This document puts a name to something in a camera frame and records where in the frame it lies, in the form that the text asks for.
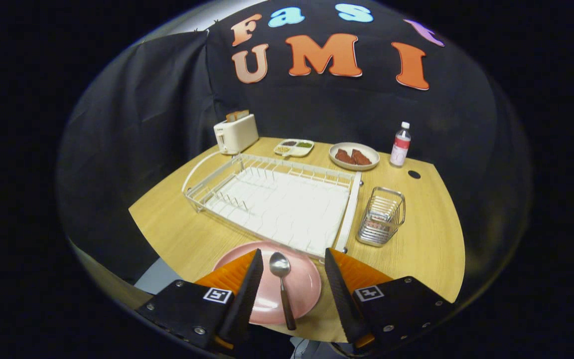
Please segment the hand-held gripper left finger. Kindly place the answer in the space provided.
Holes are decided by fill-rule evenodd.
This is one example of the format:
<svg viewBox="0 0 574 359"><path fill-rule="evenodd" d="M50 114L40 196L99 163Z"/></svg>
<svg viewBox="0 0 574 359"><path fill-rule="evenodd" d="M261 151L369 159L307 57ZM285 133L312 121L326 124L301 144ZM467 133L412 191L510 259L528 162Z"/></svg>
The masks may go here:
<svg viewBox="0 0 574 359"><path fill-rule="evenodd" d="M254 248L196 282L173 281L137 313L194 348L233 352L247 337L263 272Z"/></svg>

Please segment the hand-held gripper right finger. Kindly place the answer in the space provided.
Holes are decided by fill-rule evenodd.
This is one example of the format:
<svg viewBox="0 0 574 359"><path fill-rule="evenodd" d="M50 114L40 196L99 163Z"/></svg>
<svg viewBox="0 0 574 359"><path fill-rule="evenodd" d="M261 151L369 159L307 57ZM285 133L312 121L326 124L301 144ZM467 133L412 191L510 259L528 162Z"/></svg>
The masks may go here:
<svg viewBox="0 0 574 359"><path fill-rule="evenodd" d="M325 273L349 343L357 350L394 350L455 314L455 305L412 276L385 275L333 248Z"/></svg>

